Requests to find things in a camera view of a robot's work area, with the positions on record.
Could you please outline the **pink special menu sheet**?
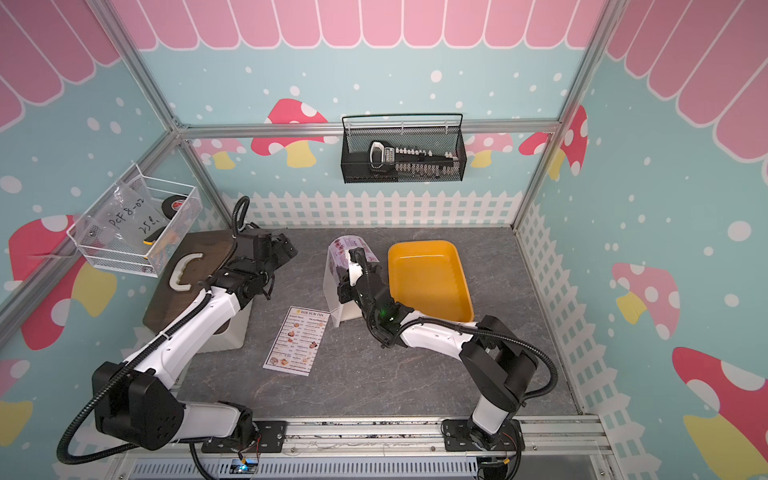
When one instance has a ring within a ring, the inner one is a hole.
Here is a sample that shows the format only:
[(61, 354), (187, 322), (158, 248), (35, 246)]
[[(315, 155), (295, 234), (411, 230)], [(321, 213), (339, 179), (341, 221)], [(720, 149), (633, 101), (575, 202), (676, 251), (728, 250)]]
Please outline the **pink special menu sheet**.
[(327, 270), (336, 284), (341, 281), (342, 275), (349, 269), (349, 251), (362, 248), (369, 264), (379, 263), (379, 259), (360, 236), (343, 235), (331, 242), (327, 249)]

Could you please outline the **yellow-header menu sheet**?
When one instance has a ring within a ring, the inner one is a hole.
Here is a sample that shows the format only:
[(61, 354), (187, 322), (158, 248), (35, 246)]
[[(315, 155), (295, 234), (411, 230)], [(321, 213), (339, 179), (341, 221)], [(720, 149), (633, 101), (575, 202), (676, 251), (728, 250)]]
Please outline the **yellow-header menu sheet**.
[(291, 306), (263, 368), (308, 377), (330, 319), (327, 311)]

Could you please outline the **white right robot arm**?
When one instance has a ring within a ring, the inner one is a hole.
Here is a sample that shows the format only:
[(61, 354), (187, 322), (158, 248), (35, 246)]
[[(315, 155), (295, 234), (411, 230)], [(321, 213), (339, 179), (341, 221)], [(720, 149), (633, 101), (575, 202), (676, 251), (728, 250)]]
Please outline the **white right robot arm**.
[(487, 452), (478, 462), (478, 479), (513, 479), (525, 443), (512, 417), (526, 402), (548, 395), (559, 375), (541, 349), (518, 338), (500, 319), (487, 315), (479, 322), (458, 323), (429, 317), (392, 297), (381, 267), (368, 261), (362, 247), (345, 253), (347, 269), (340, 274), (339, 300), (354, 302), (369, 333), (383, 348), (421, 348), (458, 360), (480, 397), (466, 421), (446, 420), (445, 440)]

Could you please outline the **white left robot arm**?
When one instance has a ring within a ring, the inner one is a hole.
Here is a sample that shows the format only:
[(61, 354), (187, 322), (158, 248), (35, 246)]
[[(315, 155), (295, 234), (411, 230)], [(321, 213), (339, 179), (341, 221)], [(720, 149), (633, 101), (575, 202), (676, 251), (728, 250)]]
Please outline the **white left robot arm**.
[[(232, 402), (181, 402), (172, 393), (180, 375), (208, 340), (262, 296), (270, 299), (277, 270), (297, 254), (290, 240), (246, 219), (248, 197), (232, 212), (231, 246), (201, 281), (191, 304), (143, 348), (120, 363), (105, 362), (92, 376), (92, 398), (65, 429), (56, 448), (64, 465), (95, 462), (129, 450), (207, 440), (236, 452), (260, 438), (250, 408)], [(92, 417), (97, 431), (120, 445), (92, 454), (71, 453), (75, 434)]]

